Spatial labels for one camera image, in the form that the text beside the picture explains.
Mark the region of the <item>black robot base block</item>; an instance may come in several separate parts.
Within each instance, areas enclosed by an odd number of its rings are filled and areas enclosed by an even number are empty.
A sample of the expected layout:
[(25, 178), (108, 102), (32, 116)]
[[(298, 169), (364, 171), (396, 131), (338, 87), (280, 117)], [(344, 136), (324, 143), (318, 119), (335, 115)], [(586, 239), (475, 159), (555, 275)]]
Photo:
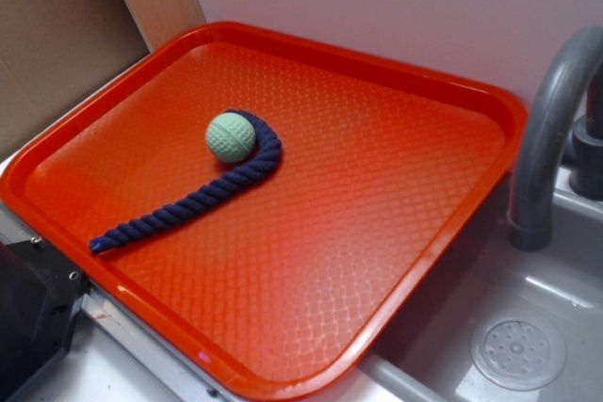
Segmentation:
[(1, 399), (13, 401), (66, 357), (87, 277), (50, 242), (1, 246)]

